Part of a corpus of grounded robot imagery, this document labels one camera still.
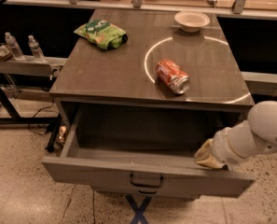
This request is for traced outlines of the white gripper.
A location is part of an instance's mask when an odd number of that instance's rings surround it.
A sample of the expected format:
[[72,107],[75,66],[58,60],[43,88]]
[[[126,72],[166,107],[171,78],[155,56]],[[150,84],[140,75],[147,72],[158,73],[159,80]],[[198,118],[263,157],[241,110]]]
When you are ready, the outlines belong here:
[[249,129],[241,127],[225,128],[218,131],[214,138],[207,139],[195,153],[195,162],[203,167],[223,169],[244,162],[249,152]]

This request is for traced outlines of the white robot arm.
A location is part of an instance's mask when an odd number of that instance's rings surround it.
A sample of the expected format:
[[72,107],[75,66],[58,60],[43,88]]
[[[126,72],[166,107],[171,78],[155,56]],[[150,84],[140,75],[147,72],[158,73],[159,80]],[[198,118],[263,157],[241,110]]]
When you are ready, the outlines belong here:
[[254,105],[247,119],[224,128],[203,143],[194,155],[200,166],[221,169],[246,161],[255,155],[277,152],[277,102]]

